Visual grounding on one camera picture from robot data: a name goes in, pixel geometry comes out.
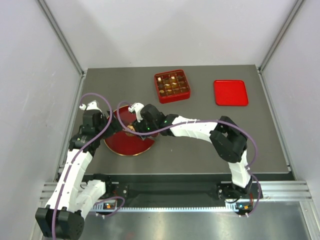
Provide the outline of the metal tongs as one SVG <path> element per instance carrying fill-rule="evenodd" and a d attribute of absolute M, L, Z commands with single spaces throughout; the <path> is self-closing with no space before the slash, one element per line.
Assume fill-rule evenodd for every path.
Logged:
<path fill-rule="evenodd" d="M 136 132 L 135 128 L 134 128 L 134 131 L 133 131 L 133 130 L 128 131 L 127 129 L 123 129 L 123 130 L 124 130 L 124 132 L 125 132 L 125 134 L 126 134 L 127 136 L 129 136 L 129 137 L 138 137 L 138 138 L 140 138 L 140 139 L 143 140 L 143 141 L 144 141 L 144 140 L 147 140 L 147 139 L 155 140 L 155 139 L 158 137 L 158 134 L 157 134 L 157 133 L 152 134 L 152 135 L 148 135 L 148 136 L 141 136 L 141 135 L 136 135 L 136 134 L 131 133 L 131 131 L 132 131 L 132 132 Z"/>

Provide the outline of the round dark red plate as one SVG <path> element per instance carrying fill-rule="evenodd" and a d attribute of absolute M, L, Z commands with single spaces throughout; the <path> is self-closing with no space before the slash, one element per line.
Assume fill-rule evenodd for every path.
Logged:
<path fill-rule="evenodd" d="M 128 105 L 119 108 L 119 116 L 125 126 L 132 124 L 136 116 L 128 111 Z M 137 136 L 128 136 L 125 131 L 104 139 L 105 145 L 114 153 L 120 156 L 137 156 L 149 150 L 155 140 L 142 140 Z"/>

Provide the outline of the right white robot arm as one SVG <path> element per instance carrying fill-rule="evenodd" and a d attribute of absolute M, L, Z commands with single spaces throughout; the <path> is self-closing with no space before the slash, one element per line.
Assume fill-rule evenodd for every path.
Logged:
<path fill-rule="evenodd" d="M 245 198 L 252 191 L 252 178 L 248 173 L 247 140 L 248 138 L 237 129 L 237 125 L 227 116 L 220 122 L 204 122 L 189 119 L 177 114 L 165 115 L 154 105 L 134 103 L 128 111 L 135 114 L 133 129 L 142 133 L 141 137 L 156 134 L 170 137 L 188 137 L 209 142 L 218 156 L 228 163 L 234 194 Z"/>

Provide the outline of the red box lid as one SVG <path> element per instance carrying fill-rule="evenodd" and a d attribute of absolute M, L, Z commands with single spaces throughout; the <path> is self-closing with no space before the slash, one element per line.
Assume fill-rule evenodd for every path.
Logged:
<path fill-rule="evenodd" d="M 213 82 L 215 103 L 218 106 L 246 107 L 249 104 L 245 82 L 237 79 L 218 79 Z"/>

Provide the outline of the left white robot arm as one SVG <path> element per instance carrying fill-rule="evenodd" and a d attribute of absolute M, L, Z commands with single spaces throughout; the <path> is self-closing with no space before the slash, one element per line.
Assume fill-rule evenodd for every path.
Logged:
<path fill-rule="evenodd" d="M 121 130 L 122 126 L 113 114 L 106 116 L 98 108 L 84 111 L 82 124 L 69 141 L 66 162 L 55 190 L 45 207 L 39 207 L 35 213 L 45 237 L 78 240 L 96 201 L 113 194 L 114 187 L 107 181 L 90 180 L 85 188 L 81 188 L 81 183 L 101 140 Z"/>

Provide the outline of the tan chocolate piece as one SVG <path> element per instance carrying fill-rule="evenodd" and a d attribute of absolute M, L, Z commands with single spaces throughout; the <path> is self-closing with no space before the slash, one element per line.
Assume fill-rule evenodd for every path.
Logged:
<path fill-rule="evenodd" d="M 132 131 L 135 131 L 135 129 L 134 129 L 134 127 L 132 125 L 128 125 L 127 128 L 132 130 Z"/>

